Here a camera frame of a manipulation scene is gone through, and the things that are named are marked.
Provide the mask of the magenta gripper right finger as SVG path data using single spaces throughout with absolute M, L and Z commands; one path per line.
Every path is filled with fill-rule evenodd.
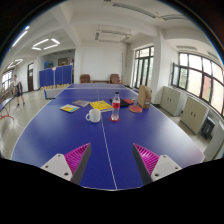
M 168 155 L 157 155 L 136 143 L 133 144 L 132 153 L 144 185 L 181 170 L 181 167 Z

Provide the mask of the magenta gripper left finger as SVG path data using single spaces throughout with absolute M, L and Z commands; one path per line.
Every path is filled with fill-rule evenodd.
M 87 143 L 65 155 L 56 154 L 42 166 L 42 169 L 79 185 L 90 155 L 91 144 Z

